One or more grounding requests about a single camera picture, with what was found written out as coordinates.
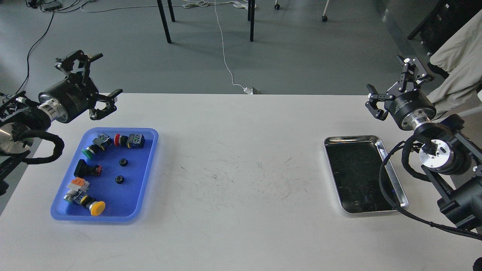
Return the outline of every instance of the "white table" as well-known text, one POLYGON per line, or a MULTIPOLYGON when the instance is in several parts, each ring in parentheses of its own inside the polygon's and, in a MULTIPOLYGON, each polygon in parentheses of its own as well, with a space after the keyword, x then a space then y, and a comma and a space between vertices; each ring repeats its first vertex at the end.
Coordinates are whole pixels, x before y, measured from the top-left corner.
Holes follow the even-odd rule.
MULTIPOLYGON (((0 216, 0 270, 471 270, 479 241, 400 214, 341 211, 324 139, 377 135, 391 149, 410 135, 375 120, 365 101, 121 94, 104 120, 55 122, 49 132, 63 138, 64 154, 29 166, 0 216), (78 142, 100 126, 160 134, 141 213, 120 224, 54 220, 50 206, 78 142)), ((36 156, 51 151, 42 142, 36 156)), ((399 158, 409 210, 449 224, 432 185, 399 158)))

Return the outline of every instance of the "black table leg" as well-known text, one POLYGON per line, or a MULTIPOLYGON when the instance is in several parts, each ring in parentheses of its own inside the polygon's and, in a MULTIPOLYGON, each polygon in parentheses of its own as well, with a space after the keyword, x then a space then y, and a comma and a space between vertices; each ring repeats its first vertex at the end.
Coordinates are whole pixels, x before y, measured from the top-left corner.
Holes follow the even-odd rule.
POLYGON ((164 33, 166 33, 167 43, 171 43, 171 35, 169 35, 169 28, 167 28, 166 14, 164 14, 162 0, 157 0, 157 6, 159 7, 159 13, 161 14, 162 26, 164 27, 164 33))
POLYGON ((248 0, 248 22, 251 20, 251 0, 248 0))
POLYGON ((249 33, 249 41, 254 41, 254 7, 255 0, 251 0, 251 29, 249 33))
POLYGON ((171 21, 174 23, 176 21, 176 18, 174 18, 173 2, 171 0, 167 0, 167 5, 169 6, 169 13, 171 14, 171 21))

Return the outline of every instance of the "beige cloth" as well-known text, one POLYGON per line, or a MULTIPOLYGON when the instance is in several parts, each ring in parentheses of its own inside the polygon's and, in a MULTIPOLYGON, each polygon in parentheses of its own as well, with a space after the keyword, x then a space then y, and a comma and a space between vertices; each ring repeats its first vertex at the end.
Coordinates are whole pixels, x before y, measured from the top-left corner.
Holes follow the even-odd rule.
POLYGON ((437 112, 465 103, 482 83, 482 11, 444 43, 430 62, 449 73, 427 96, 437 112))

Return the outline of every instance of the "gray floor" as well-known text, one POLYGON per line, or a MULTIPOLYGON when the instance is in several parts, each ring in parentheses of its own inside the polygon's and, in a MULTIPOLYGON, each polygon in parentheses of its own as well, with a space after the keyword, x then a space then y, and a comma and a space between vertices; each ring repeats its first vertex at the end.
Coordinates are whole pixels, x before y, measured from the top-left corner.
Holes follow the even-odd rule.
MULTIPOLYGON (((66 6, 73 0, 61 2, 66 6)), ((255 42, 249 42, 246 10, 224 5, 217 12, 235 83, 254 86, 263 94, 365 95, 367 83, 383 90, 398 79, 397 54, 428 61, 420 38, 408 41, 406 36, 436 2, 332 0, 329 20, 322 23, 325 1, 280 0, 277 11, 274 1, 259 0, 255 42)), ((97 0, 84 9, 133 3, 97 0)), ((153 0, 135 1, 135 5, 155 4, 153 0)), ((182 1, 173 0, 173 4, 182 1)), ((224 66, 214 7, 175 7, 174 13, 177 22, 168 21, 172 44, 166 42, 155 7, 55 14, 48 34, 32 51, 30 79, 24 90, 35 99, 63 78, 53 67, 55 58, 82 49, 104 54, 91 68, 91 78, 101 92, 122 88, 130 93, 242 94, 240 87, 231 85, 224 66)), ((0 0, 0 92, 18 89, 27 72, 27 52, 50 18, 50 13, 30 9, 23 1, 0 0)), ((427 83, 424 91, 430 92, 441 82, 438 78, 427 83)), ((24 170, 19 167, 8 178, 10 194, 24 170)), ((0 211, 8 198, 8 194, 0 197, 0 211)))

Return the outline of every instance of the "stainless steel tray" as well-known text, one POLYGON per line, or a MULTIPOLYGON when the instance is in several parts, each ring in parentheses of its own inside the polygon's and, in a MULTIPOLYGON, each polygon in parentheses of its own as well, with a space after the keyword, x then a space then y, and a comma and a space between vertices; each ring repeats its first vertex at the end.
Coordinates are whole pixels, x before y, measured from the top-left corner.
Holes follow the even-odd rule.
MULTIPOLYGON (((387 151, 380 138, 374 135, 336 136, 324 142, 328 163, 343 210, 350 214, 393 212, 378 185, 380 165, 387 151)), ((382 175, 393 187, 392 196, 400 206, 408 207, 408 200, 389 161, 382 175)))

